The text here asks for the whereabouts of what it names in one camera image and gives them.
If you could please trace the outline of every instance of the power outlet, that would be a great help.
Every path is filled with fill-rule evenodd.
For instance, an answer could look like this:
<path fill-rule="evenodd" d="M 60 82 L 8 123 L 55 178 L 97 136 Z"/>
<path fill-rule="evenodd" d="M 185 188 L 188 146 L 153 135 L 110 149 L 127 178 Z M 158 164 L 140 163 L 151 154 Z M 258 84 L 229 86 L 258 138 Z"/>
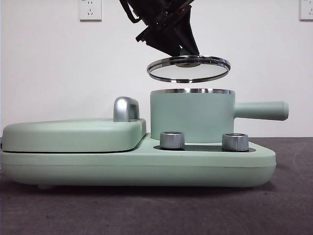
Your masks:
<path fill-rule="evenodd" d="M 81 21 L 102 20 L 102 0 L 78 0 Z"/>
<path fill-rule="evenodd" d="M 300 0 L 300 20 L 313 21 L 313 0 Z"/>

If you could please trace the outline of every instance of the gray carpet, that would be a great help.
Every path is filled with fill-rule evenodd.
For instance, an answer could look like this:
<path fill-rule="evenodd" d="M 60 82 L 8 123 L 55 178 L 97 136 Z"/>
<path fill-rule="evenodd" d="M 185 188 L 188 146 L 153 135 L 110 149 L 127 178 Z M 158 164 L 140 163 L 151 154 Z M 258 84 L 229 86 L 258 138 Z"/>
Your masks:
<path fill-rule="evenodd" d="M 1 235 L 312 235 L 313 138 L 251 138 L 273 149 L 255 188 L 58 187 L 0 179 Z"/>

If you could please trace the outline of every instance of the pot lid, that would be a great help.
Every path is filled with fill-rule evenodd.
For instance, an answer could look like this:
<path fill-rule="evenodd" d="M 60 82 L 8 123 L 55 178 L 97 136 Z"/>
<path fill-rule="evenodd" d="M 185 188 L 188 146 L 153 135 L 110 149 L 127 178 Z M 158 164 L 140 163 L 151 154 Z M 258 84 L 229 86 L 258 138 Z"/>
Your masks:
<path fill-rule="evenodd" d="M 230 71 L 230 63 L 222 58 L 183 55 L 157 60 L 147 67 L 153 79 L 173 83 L 207 82 L 222 78 Z"/>

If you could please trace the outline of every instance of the silver handle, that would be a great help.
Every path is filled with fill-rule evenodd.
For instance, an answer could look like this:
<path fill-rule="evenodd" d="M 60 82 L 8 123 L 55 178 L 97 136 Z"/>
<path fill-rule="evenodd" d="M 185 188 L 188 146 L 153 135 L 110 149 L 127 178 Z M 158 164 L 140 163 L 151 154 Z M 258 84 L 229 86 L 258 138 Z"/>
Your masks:
<path fill-rule="evenodd" d="M 130 122 L 131 119 L 139 119 L 138 101 L 125 96 L 117 98 L 114 102 L 113 121 Z"/>

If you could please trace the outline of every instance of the silver knob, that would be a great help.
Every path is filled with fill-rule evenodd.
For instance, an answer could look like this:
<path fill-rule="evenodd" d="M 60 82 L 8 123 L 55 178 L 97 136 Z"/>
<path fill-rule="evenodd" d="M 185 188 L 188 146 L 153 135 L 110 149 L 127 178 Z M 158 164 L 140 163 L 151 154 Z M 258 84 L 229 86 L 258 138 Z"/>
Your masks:
<path fill-rule="evenodd" d="M 175 131 L 162 132 L 160 135 L 160 147 L 168 149 L 184 148 L 184 133 Z"/>
<path fill-rule="evenodd" d="M 222 149 L 229 151 L 248 151 L 249 137 L 245 134 L 223 134 Z"/>

